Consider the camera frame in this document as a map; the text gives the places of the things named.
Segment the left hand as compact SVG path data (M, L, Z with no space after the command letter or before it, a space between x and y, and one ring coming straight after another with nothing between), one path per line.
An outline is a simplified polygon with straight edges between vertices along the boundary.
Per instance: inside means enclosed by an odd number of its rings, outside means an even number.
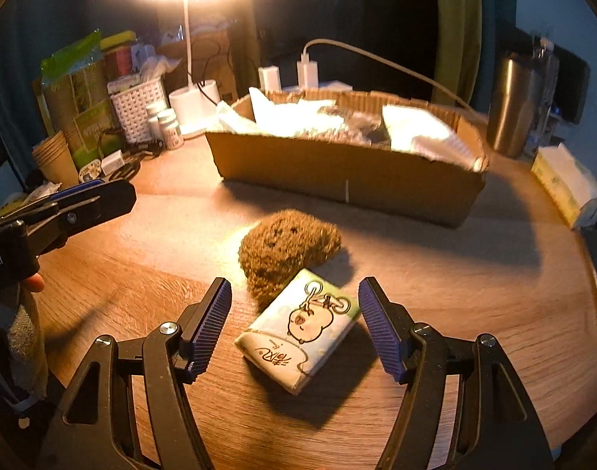
M30 291L31 293L40 293L45 288L44 279L39 273L21 280L20 284L24 287L24 289Z

